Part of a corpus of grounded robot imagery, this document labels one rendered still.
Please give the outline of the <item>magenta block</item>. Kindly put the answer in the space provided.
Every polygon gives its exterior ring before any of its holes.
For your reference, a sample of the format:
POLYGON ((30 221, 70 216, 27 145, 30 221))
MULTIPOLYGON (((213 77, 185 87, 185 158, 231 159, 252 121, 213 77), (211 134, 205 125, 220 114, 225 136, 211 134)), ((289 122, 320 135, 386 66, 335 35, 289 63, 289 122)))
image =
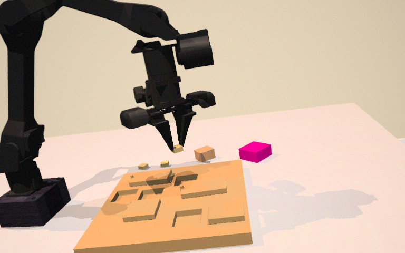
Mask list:
POLYGON ((259 163, 272 155, 271 144, 251 142, 239 149, 240 159, 259 163))

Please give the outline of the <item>tan block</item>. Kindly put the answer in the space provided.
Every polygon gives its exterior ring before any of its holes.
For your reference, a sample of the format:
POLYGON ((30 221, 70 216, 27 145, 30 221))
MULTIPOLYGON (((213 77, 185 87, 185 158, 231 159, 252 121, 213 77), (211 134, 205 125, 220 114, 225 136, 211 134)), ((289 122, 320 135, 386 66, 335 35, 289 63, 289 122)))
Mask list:
POLYGON ((161 166, 161 168, 162 167, 168 167, 169 166, 169 160, 168 161, 162 161, 160 166, 161 166))
POLYGON ((148 166, 148 164, 147 163, 142 163, 142 164, 140 164, 139 166, 138 166, 138 169, 139 170, 145 170, 146 168, 148 168, 149 166, 148 166))
POLYGON ((178 153, 178 152, 181 152, 181 151, 183 151, 184 149, 183 149, 183 146, 181 146, 181 145, 174 145, 173 146, 173 151, 171 151, 171 152, 173 152, 174 154, 175 153, 178 153))

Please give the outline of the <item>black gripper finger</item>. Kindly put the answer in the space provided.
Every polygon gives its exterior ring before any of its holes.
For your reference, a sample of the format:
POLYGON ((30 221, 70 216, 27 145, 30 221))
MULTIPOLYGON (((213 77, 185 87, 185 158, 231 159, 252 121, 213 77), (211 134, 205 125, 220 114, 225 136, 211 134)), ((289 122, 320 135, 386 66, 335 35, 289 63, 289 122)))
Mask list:
POLYGON ((165 120, 165 121, 158 122, 155 124, 148 122, 147 124, 154 126, 159 131, 159 133, 163 137, 165 143, 167 144, 168 148, 171 151, 173 151, 173 141, 172 141, 172 135, 171 135, 169 121, 165 120))
POLYGON ((193 112, 186 113, 186 114, 179 114, 176 112, 172 112, 172 114, 176 121, 179 145, 184 147, 188 128, 190 126, 192 117, 194 115, 196 115, 196 112, 193 111, 193 112))

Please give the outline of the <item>small orange block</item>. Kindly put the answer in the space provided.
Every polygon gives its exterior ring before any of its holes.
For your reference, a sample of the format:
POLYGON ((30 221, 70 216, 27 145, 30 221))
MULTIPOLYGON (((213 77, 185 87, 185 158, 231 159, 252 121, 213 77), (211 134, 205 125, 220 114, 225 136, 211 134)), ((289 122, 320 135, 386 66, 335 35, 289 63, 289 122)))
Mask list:
POLYGON ((205 146, 194 150, 196 160, 205 162, 215 158, 215 150, 212 147, 205 146))

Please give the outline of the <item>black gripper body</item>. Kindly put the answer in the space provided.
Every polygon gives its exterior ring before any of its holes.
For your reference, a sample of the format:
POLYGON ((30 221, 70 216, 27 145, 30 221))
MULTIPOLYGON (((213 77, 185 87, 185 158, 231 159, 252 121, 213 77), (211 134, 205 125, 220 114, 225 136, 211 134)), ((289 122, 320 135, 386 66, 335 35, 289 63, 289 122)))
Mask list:
POLYGON ((147 76, 147 84, 150 86, 153 108, 143 109, 135 107, 123 110, 120 114, 122 126, 135 129, 147 125, 165 121, 164 114, 176 112, 186 114, 193 112, 192 106, 199 105, 207 108, 216 105, 215 97, 208 91, 188 93, 186 98, 181 97, 179 82, 180 76, 177 71, 147 76), (173 107, 174 106, 174 107, 173 107), (164 110, 163 110, 164 109, 164 110))

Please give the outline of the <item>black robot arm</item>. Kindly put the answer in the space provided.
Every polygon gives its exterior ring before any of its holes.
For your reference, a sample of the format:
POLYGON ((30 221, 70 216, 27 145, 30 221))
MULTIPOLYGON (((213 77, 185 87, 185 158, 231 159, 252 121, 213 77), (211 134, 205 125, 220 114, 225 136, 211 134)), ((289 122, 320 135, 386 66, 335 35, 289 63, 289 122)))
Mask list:
POLYGON ((0 173, 5 173, 7 197, 31 196, 43 181, 36 161, 44 139, 44 125, 34 117, 34 51, 42 36, 44 21, 61 7, 103 17, 146 38, 158 37, 176 44, 137 40, 131 53, 142 53, 147 76, 214 65, 208 30, 180 34, 166 12, 156 6, 114 0, 7 0, 0 4, 0 34, 7 46, 8 120, 0 141, 0 173))

